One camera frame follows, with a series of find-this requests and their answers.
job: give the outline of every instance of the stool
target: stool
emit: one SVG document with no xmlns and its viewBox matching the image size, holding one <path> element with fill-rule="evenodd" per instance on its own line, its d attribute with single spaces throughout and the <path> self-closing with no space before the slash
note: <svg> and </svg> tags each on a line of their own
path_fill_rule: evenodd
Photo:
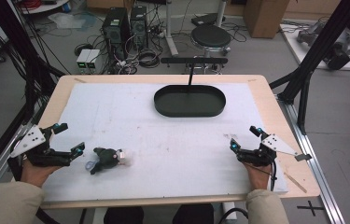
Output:
<svg viewBox="0 0 350 224">
<path fill-rule="evenodd" d="M 204 49 L 204 58 L 210 57 L 210 51 L 223 51 L 223 54 L 227 55 L 230 42 L 231 35 L 215 25 L 201 25 L 191 31 L 191 43 Z M 206 67 L 207 65 L 203 64 L 203 73 Z"/>
</svg>

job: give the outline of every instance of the person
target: person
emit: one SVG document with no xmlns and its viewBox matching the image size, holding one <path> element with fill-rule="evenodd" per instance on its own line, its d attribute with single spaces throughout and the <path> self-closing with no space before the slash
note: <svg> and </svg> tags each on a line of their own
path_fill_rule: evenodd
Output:
<svg viewBox="0 0 350 224">
<path fill-rule="evenodd" d="M 286 224 L 288 223 L 285 209 L 279 197 L 267 190 L 271 165 L 254 167 L 244 163 L 250 180 L 252 191 L 247 194 L 246 208 L 250 224 Z M 35 213 L 44 201 L 42 186 L 50 174 L 60 167 L 35 167 L 28 160 L 24 161 L 21 181 L 0 184 L 0 223 L 29 224 L 35 218 Z M 195 214 L 202 214 L 195 220 Z M 105 215 L 105 223 L 121 222 L 124 217 L 135 217 L 143 221 L 141 207 L 109 208 Z M 208 223 L 201 220 L 211 220 L 213 223 L 213 207 L 209 203 L 183 204 L 178 209 L 173 223 Z"/>
</svg>

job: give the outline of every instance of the oval black tray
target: oval black tray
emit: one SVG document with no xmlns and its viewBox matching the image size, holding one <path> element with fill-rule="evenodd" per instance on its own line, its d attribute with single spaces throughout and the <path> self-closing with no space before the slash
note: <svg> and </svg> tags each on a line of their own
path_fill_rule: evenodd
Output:
<svg viewBox="0 0 350 224">
<path fill-rule="evenodd" d="M 221 90 L 212 86 L 169 85 L 155 93 L 154 104 L 166 117 L 213 117 L 224 110 L 226 98 Z"/>
</svg>

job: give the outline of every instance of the person's arm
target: person's arm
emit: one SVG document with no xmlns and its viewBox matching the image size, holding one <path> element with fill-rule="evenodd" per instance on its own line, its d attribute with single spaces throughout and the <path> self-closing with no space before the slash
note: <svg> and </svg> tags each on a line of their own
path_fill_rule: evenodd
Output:
<svg viewBox="0 0 350 224">
<path fill-rule="evenodd" d="M 60 167 L 35 167 L 25 161 L 20 182 L 0 184 L 0 223 L 32 223 L 44 200 L 42 186 Z"/>
<path fill-rule="evenodd" d="M 254 167 L 244 163 L 252 191 L 247 194 L 246 208 L 249 224 L 287 224 L 285 208 L 277 194 L 267 190 L 271 165 Z"/>
</svg>

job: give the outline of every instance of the human hand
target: human hand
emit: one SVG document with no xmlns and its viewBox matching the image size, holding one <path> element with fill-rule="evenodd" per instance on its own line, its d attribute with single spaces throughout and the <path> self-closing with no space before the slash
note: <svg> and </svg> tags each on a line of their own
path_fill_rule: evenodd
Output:
<svg viewBox="0 0 350 224">
<path fill-rule="evenodd" d="M 242 162 L 247 170 L 252 190 L 267 189 L 272 166 L 254 166 L 251 163 Z"/>
<path fill-rule="evenodd" d="M 24 160 L 21 182 L 25 182 L 41 188 L 44 182 L 46 182 L 49 175 L 51 175 L 53 172 L 60 168 L 61 166 L 33 166 L 29 160 Z"/>
</svg>

